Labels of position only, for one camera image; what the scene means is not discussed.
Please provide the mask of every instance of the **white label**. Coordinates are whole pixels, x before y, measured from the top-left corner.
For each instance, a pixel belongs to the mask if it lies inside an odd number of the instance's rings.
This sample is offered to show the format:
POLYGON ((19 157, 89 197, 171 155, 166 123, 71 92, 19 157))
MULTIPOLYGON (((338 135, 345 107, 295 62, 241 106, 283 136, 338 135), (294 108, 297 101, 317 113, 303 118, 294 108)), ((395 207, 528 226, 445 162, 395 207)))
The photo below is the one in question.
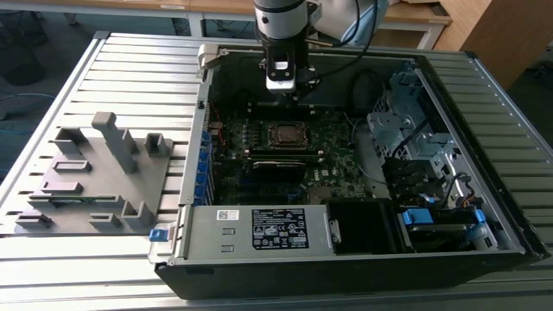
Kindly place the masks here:
POLYGON ((161 8, 170 8, 173 10, 183 10, 183 6, 181 5, 159 5, 161 8))
POLYGON ((274 69, 275 70, 286 70, 287 69, 287 62, 274 62, 274 69))
POLYGON ((238 220, 239 211, 237 210, 218 210, 217 211, 217 220, 238 220))

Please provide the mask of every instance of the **blue component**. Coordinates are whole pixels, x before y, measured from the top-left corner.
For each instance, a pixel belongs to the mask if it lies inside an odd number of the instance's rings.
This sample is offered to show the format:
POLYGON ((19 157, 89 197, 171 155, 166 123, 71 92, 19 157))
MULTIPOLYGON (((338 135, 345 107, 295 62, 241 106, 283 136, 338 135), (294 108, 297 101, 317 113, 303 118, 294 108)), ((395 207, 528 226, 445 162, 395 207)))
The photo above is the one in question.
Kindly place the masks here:
POLYGON ((169 230, 151 229, 149 231, 149 242, 166 242, 169 241, 169 230))
POLYGON ((434 223, 427 209, 407 209, 401 216, 405 225, 429 225, 434 223))
POLYGON ((210 156, 213 152, 211 138, 207 132, 201 133, 201 147, 197 160, 195 170, 195 187, 193 206, 210 204, 210 195, 207 194, 211 181, 210 181, 210 156))
POLYGON ((479 224, 484 222, 484 215, 480 209, 474 211, 474 216, 479 224))

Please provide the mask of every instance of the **blue pci clip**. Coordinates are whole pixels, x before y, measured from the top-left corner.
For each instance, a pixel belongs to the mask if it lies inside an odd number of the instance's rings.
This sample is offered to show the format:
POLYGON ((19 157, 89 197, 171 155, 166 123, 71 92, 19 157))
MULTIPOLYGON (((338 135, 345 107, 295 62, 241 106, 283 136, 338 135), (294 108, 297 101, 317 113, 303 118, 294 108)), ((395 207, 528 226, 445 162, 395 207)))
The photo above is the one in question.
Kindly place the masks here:
POLYGON ((211 176, 213 143, 210 134, 201 133, 199 156, 197 160, 195 187, 193 191, 193 206, 210 205, 213 202, 211 176))
POLYGON ((434 223, 427 209, 407 209, 402 212, 402 218, 405 225, 430 225, 434 223))

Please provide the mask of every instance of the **warning label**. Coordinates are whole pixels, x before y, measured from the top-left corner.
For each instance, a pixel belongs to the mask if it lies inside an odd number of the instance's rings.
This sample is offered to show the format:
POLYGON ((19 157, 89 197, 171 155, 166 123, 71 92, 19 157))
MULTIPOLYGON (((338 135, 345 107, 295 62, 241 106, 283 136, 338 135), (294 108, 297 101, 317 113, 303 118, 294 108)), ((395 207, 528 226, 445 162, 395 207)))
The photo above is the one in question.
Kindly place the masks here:
POLYGON ((309 248, 303 209, 251 210, 254 249, 309 248))

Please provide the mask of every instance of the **table leg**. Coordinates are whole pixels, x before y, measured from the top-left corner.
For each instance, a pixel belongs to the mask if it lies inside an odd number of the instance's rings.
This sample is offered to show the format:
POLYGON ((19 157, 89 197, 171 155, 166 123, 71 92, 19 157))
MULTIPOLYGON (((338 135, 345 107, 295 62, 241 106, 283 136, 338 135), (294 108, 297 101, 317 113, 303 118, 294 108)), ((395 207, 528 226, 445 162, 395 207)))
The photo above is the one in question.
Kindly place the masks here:
POLYGON ((418 43, 418 49, 431 50, 434 48, 435 42, 438 41, 441 31, 443 30, 443 25, 431 24, 429 30, 423 33, 422 39, 418 43))
POLYGON ((205 34, 203 16, 201 12, 187 12, 187 22, 190 23, 190 35, 202 38, 205 34))

